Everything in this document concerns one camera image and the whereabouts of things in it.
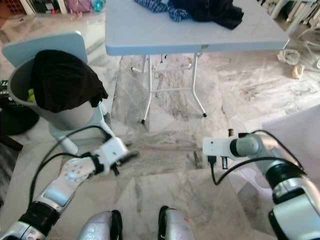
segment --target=silver robot leg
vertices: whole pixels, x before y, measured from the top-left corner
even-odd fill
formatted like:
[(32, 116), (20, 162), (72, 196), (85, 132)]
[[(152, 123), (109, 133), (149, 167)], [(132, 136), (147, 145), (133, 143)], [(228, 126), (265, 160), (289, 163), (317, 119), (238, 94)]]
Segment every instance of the silver robot leg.
[(123, 240), (122, 218), (118, 210), (102, 211), (84, 224), (78, 240)]
[(177, 209), (163, 206), (159, 212), (158, 240), (196, 240), (189, 220)]

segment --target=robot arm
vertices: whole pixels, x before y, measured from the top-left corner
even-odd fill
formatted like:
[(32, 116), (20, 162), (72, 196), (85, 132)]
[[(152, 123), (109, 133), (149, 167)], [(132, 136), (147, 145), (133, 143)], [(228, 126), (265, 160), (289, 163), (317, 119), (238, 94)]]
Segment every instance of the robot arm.
[(227, 139), (206, 137), (202, 149), (207, 156), (232, 160), (240, 157), (287, 160), (256, 162), (273, 191), (275, 206), (269, 212), (270, 224), (279, 240), (320, 239), (320, 192), (293, 156), (274, 138), (260, 134)]
[(128, 154), (123, 142), (112, 137), (93, 154), (67, 161), (57, 179), (53, 180), (15, 222), (1, 240), (45, 240), (79, 187), (97, 174), (108, 174)]

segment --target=table leg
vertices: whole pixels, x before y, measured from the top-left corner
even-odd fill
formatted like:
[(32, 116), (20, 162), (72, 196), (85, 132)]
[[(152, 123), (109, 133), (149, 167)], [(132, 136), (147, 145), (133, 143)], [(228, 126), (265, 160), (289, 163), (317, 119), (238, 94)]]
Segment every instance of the table leg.
[(195, 92), (195, 84), (196, 84), (196, 72), (197, 72), (197, 63), (198, 63), (198, 58), (200, 55), (198, 55), (198, 53), (195, 53), (193, 56), (193, 68), (192, 68), (192, 95), (194, 97), (195, 102), (198, 104), (199, 108), (201, 109), (201, 112), (203, 114), (204, 117), (207, 116), (206, 111), (204, 110), (204, 108), (202, 107), (196, 92)]
[(292, 23), (289, 25), (289, 27), (287, 28), (287, 30), (285, 31), (289, 36), (296, 30), (297, 26), (299, 25), (299, 23), (301, 22), (301, 20), (306, 16), (306, 14), (308, 13), (309, 9), (311, 8), (313, 2), (306, 2), (305, 6), (303, 7), (303, 9), (301, 10), (301, 12), (299, 13), (298, 16), (296, 16), (294, 18), (294, 20), (292, 21)]
[(131, 70), (132, 71), (135, 71), (135, 72), (138, 72), (138, 73), (141, 73), (141, 74), (144, 74), (145, 71), (146, 71), (146, 60), (147, 60), (147, 55), (144, 55), (143, 56), (143, 60), (142, 60), (142, 70), (136, 68), (136, 67), (131, 67)]
[(283, 6), (287, 3), (287, 0), (279, 0), (279, 2), (275, 5), (275, 8), (273, 9), (271, 13), (271, 17), (273, 19), (276, 19), (280, 13), (280, 10), (283, 8)]
[(149, 55), (148, 56), (148, 93), (149, 93), (149, 96), (148, 96), (148, 101), (145, 106), (143, 119), (141, 121), (142, 124), (145, 124), (145, 122), (146, 122), (148, 110), (149, 110), (150, 103), (151, 103), (151, 96), (152, 96), (152, 90), (151, 90), (151, 88), (152, 88), (152, 69), (151, 69), (151, 67), (152, 67), (151, 55)]

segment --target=light blue table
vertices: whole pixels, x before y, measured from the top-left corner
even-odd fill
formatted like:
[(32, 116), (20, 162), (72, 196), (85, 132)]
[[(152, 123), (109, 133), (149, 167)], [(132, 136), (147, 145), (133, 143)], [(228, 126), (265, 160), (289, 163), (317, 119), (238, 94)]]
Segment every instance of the light blue table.
[[(234, 0), (244, 12), (242, 23), (229, 30), (214, 22), (192, 19), (173, 22), (167, 12), (153, 13), (133, 0), (110, 0), (106, 6), (105, 47), (110, 56), (143, 55), (142, 70), (148, 62), (148, 100), (142, 123), (145, 123), (152, 93), (191, 90), (202, 114), (206, 112), (195, 93), (198, 58), (205, 52), (281, 50), (289, 37), (265, 12), (256, 0)], [(194, 53), (190, 88), (152, 90), (151, 55)]]

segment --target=clothing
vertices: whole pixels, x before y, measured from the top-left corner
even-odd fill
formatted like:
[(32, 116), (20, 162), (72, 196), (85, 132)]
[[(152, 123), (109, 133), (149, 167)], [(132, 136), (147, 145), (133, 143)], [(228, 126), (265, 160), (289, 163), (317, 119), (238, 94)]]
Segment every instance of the clothing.
[(242, 9), (233, 6), (233, 0), (172, 0), (178, 9), (186, 10), (198, 22), (216, 22), (228, 29), (235, 29), (241, 22)]
[(177, 9), (172, 0), (169, 0), (167, 4), (161, 2), (161, 0), (133, 0), (137, 4), (150, 9), (153, 13), (169, 13), (170, 18), (175, 22), (181, 22), (184, 19), (189, 19), (191, 16), (184, 9)]
[(29, 102), (29, 103), (35, 103), (35, 104), (37, 103), (36, 102), (36, 98), (35, 98), (35, 93), (34, 93), (34, 90), (32, 88), (30, 88), (28, 90), (28, 98), (27, 98), (26, 101)]
[(59, 50), (36, 54), (31, 70), (30, 88), (37, 105), (58, 113), (87, 101), (93, 108), (108, 98), (97, 74), (76, 56)]

